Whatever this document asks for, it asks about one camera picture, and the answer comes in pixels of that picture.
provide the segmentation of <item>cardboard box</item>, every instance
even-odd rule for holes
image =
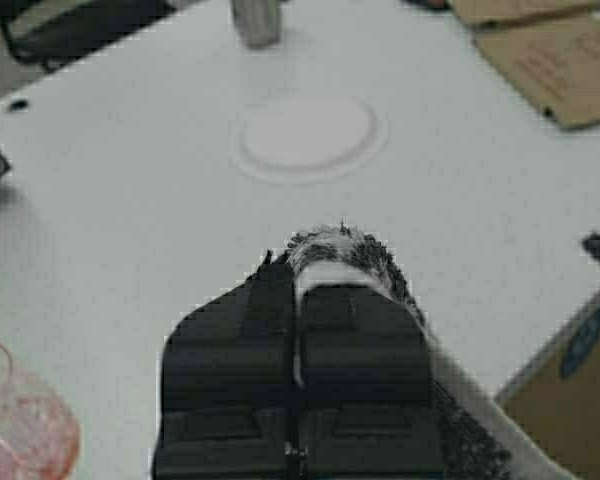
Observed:
[[[482,54],[564,128],[600,122],[600,11],[476,34]]]
[[[478,26],[568,15],[600,7],[600,0],[453,0],[451,6],[465,24]]]
[[[600,480],[600,292],[496,400],[556,463]]]

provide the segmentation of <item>white table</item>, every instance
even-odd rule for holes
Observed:
[[[298,0],[249,52],[228,4],[180,12],[0,100],[0,341],[80,418],[74,478],[146,478],[157,366],[181,317],[327,222],[386,242],[434,331],[491,395],[600,288],[600,127],[564,133],[467,31],[397,0]],[[352,174],[267,185],[229,161],[256,105],[364,98],[390,122]],[[31,108],[5,113],[16,97]]]

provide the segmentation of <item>pink glass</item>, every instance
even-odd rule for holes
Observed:
[[[0,345],[0,480],[66,480],[79,444],[62,399]]]

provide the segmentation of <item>round coaster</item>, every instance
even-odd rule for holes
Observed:
[[[349,97],[291,97],[252,112],[237,135],[234,162],[275,183],[313,183],[342,175],[378,153],[384,122]]]

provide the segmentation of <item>black chair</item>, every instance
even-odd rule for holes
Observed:
[[[0,30],[11,56],[52,72],[174,12],[162,0],[94,0],[21,35],[13,24],[42,0],[0,0]]]

